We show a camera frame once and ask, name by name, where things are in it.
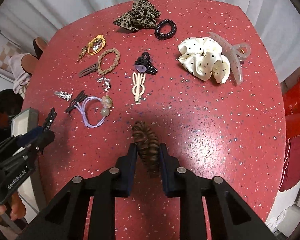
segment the human hand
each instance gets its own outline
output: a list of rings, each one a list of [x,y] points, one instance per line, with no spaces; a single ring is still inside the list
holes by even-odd
[[[17,192],[13,193],[11,196],[11,209],[10,217],[12,221],[21,219],[26,215],[26,207]],[[4,214],[6,210],[7,208],[5,205],[0,205],[0,215]]]

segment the purple bead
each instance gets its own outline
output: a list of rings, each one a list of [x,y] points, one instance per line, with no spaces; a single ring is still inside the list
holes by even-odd
[[[135,65],[136,70],[138,70],[139,73],[144,73],[146,72],[147,68],[144,65]]]

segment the black round object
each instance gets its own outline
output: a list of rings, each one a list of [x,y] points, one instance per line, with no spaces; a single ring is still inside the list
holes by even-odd
[[[12,89],[0,91],[0,143],[11,135],[11,121],[21,112],[23,98]]]
[[[160,33],[160,30],[162,27],[166,24],[169,24],[171,27],[171,31],[168,33]],[[159,40],[166,40],[170,39],[172,36],[174,36],[177,32],[177,26],[174,23],[174,21],[169,20],[169,19],[164,19],[163,21],[159,22],[158,25],[156,26],[154,30],[154,35],[159,39]]]

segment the leopard print bow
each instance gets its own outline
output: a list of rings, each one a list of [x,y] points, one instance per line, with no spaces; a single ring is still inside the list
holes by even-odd
[[[160,16],[154,5],[148,0],[134,0],[132,9],[114,20],[114,24],[130,31],[137,32],[139,27],[153,29],[156,27],[156,18]]]

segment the checkered pattern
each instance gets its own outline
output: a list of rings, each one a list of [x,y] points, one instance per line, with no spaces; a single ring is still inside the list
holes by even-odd
[[[9,59],[17,54],[21,54],[22,51],[17,46],[8,42],[2,46],[2,52],[0,54],[0,68],[2,70],[8,71],[12,73],[11,68],[9,66]]]

